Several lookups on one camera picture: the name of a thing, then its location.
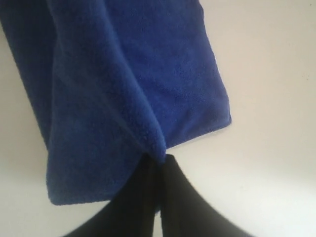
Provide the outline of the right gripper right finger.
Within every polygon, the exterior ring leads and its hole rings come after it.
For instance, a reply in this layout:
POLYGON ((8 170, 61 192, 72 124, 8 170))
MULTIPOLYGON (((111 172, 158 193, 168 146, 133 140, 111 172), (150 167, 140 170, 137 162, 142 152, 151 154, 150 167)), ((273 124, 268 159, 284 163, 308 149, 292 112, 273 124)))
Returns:
POLYGON ((190 184, 176 159, 161 166, 161 224, 164 237, 249 237, 212 208, 190 184))

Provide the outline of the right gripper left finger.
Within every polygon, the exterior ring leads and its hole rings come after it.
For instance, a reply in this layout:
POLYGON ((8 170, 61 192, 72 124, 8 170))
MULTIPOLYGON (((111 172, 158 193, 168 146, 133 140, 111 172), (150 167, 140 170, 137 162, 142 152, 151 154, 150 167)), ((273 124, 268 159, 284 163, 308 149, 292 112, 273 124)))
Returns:
POLYGON ((158 165, 148 154, 117 195, 68 237, 151 237, 159 207, 158 165))

